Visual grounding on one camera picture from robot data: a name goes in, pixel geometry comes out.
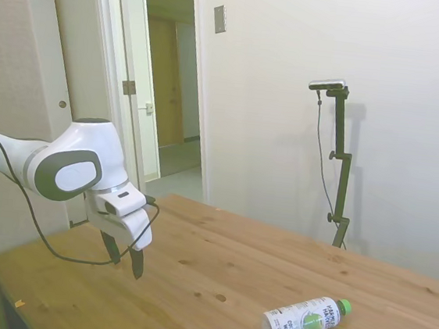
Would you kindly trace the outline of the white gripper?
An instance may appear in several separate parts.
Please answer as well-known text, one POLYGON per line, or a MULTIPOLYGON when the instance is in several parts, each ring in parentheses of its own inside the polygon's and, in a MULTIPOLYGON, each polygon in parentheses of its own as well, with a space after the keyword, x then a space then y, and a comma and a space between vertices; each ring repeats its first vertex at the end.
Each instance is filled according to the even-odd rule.
POLYGON ((131 269, 134 278, 139 280, 145 268, 142 249, 152 242, 152 230, 145 230, 150 224, 148 213, 145 211, 145 198, 128 195, 121 198, 106 193, 93 195, 91 191, 86 197, 87 218, 101 231, 111 263, 118 264, 121 260, 116 240, 126 245, 134 245, 134 249, 129 253, 131 269))

